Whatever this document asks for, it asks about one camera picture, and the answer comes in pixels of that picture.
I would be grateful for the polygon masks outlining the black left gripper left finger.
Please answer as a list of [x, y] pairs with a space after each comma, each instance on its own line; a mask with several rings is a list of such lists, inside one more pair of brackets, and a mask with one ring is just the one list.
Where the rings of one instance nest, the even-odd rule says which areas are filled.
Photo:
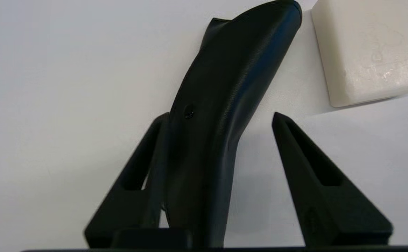
[[91, 249], [110, 248], [119, 231], [156, 229], [166, 181], [169, 113], [147, 129], [84, 230]]

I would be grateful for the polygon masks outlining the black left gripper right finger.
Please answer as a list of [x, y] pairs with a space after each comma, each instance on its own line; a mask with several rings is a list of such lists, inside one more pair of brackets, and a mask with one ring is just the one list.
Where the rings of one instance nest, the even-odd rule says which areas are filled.
[[288, 116], [273, 134], [308, 247], [387, 245], [393, 225]]

